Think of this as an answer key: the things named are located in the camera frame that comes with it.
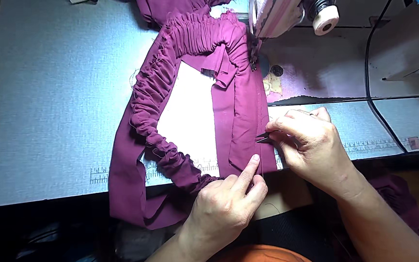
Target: fabric ruffle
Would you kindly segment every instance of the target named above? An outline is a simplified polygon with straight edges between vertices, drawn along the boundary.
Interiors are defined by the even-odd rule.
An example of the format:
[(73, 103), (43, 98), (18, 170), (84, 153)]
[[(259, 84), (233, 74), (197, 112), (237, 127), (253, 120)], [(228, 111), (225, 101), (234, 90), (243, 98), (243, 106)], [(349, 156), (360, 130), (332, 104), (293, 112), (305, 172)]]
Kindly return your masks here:
[[(138, 134), (146, 138), (147, 146), (154, 148), (154, 154), (162, 157), (158, 165), (163, 168), (164, 174), (178, 187), (191, 194), (218, 178), (208, 174), (201, 175), (201, 171), (193, 166), (189, 155), (178, 152), (176, 145), (168, 143), (158, 133), (156, 129), (158, 119), (150, 116), (159, 114), (161, 103), (174, 85), (177, 63), (183, 55), (199, 55), (225, 47), (217, 69), (221, 69), (224, 57), (235, 67), (243, 63), (244, 61), (240, 61), (239, 58), (240, 52), (246, 51), (246, 47), (241, 44), (245, 41), (243, 28), (244, 25), (231, 13), (223, 14), (220, 19), (195, 13), (175, 14), (162, 28), (162, 33), (158, 36), (160, 39), (155, 41), (155, 44), (159, 45), (158, 52), (148, 64), (143, 65), (137, 75), (134, 99), (130, 104), (133, 112), (130, 124), (136, 128)], [(227, 74), (229, 72), (215, 73), (221, 76), (219, 82), (225, 81), (224, 85), (228, 85), (235, 76), (234, 70), (230, 71), (232, 75)], [(187, 180), (180, 185), (179, 180), (174, 177), (176, 174), (185, 176), (186, 179), (189, 176), (194, 179), (192, 183), (188, 183)]]

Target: gray table surface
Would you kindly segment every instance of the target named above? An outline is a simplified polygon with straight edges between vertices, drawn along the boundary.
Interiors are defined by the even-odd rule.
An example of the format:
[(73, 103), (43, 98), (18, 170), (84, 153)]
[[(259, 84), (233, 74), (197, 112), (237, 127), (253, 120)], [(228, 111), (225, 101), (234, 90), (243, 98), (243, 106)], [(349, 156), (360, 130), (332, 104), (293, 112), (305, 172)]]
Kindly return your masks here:
[[(108, 190), (92, 176), (107, 173), (131, 76), (156, 35), (135, 3), (1, 0), (0, 205)], [(376, 104), (401, 140), (419, 137), (419, 98)], [(400, 153), (366, 102), (325, 106), (352, 159)], [(368, 150), (370, 140), (384, 146)]]

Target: wrist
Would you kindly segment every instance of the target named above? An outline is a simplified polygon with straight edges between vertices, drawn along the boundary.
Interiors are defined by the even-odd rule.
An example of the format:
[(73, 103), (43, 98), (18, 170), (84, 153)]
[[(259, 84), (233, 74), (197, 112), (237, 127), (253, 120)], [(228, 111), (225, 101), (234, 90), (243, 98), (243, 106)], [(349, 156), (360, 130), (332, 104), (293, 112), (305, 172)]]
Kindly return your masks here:
[(338, 177), (340, 179), (337, 182), (337, 190), (333, 194), (330, 194), (337, 201), (352, 201), (353, 199), (360, 198), (371, 187), (366, 178), (364, 178), (351, 162), (350, 166), (344, 168)]
[(185, 261), (204, 262), (215, 254), (207, 250), (206, 244), (201, 241), (201, 236), (197, 232), (191, 232), (185, 223), (175, 237)]

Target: knuckle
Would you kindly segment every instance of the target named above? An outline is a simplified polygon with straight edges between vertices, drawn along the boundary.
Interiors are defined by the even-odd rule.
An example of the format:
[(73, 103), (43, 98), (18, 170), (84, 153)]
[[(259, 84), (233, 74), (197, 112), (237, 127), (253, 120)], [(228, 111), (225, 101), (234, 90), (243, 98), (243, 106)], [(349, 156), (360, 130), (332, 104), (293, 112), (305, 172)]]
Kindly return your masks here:
[(230, 174), (230, 175), (228, 175), (224, 180), (230, 180), (230, 179), (236, 179), (237, 178), (237, 176), (236, 175), (234, 175), (234, 174)]
[(208, 190), (203, 188), (198, 192), (198, 195), (196, 196), (198, 199), (206, 199), (208, 197)]
[(247, 172), (247, 171), (243, 171), (243, 172), (241, 173), (241, 175), (240, 175), (239, 179), (242, 179), (242, 181), (247, 182), (247, 183), (251, 182), (251, 176), (250, 176), (250, 173), (249, 173), (249, 172)]
[(267, 194), (268, 193), (268, 186), (266, 185), (266, 183), (263, 184), (263, 188), (261, 189), (263, 194)]
[(285, 130), (286, 125), (285, 125), (284, 118), (285, 118), (284, 116), (276, 118), (276, 120), (274, 120), (274, 126), (279, 128), (280, 130)]
[(294, 116), (295, 115), (295, 111), (294, 109), (290, 109), (289, 111), (287, 111), (287, 114), (285, 116)]

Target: ruched fabric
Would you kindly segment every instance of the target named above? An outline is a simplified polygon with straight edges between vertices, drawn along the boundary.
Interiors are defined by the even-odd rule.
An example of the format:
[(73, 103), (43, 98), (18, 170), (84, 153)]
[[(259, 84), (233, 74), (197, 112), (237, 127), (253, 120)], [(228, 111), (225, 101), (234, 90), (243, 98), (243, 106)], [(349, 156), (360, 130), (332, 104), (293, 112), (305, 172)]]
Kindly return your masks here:
[[(172, 225), (188, 216), (189, 194), (195, 196), (220, 179), (201, 175), (190, 156), (178, 152), (156, 129), (181, 59), (200, 71), (214, 72), (211, 94), (221, 178), (240, 175), (255, 153), (262, 156), (259, 173), (276, 170), (273, 147), (255, 144), (255, 136), (264, 132), (269, 118), (261, 73), (252, 72), (249, 65), (245, 25), (232, 13), (214, 19), (207, 14), (208, 6), (202, 9), (167, 14), (137, 75), (113, 146), (109, 170), (112, 217), (148, 229)], [(139, 161), (145, 147), (159, 158), (158, 166), (177, 188), (147, 198), (146, 172)]]

